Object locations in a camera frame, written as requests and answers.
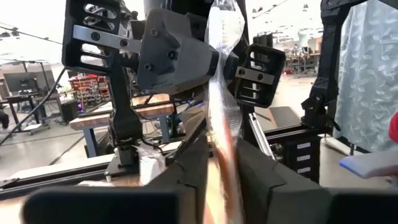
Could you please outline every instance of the floor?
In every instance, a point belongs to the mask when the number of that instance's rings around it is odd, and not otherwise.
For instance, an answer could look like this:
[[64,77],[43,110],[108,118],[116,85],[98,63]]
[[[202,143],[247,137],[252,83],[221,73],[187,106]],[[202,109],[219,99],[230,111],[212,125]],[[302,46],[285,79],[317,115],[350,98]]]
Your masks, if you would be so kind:
[[[288,76],[282,78],[272,106],[290,106],[302,116],[301,102],[305,100],[310,91],[314,78],[295,78]],[[256,108],[256,113],[265,115],[264,109]],[[263,129],[270,129],[270,122],[259,117]],[[7,179],[17,171],[30,169],[50,164],[58,164],[77,158],[86,157],[84,145],[85,140],[81,131],[74,131],[68,126],[62,126],[56,120],[50,123],[50,129],[30,136],[20,133],[8,139],[0,146],[0,180]],[[96,134],[105,131],[106,128],[96,129]],[[158,134],[153,123],[145,123],[145,133]],[[333,138],[322,140],[321,147],[321,179],[325,187],[370,187],[386,188],[388,182],[384,178],[373,178],[363,180],[338,165],[342,154],[326,147],[326,145],[337,145]]]

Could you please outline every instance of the patterned fabric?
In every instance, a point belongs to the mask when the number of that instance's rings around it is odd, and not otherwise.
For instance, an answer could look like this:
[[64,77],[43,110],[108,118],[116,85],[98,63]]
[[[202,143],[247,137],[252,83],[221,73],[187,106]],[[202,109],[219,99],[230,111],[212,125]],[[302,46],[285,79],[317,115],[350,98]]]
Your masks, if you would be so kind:
[[334,136],[371,152],[398,150],[388,134],[398,111],[398,10],[378,0],[355,6],[341,33]]

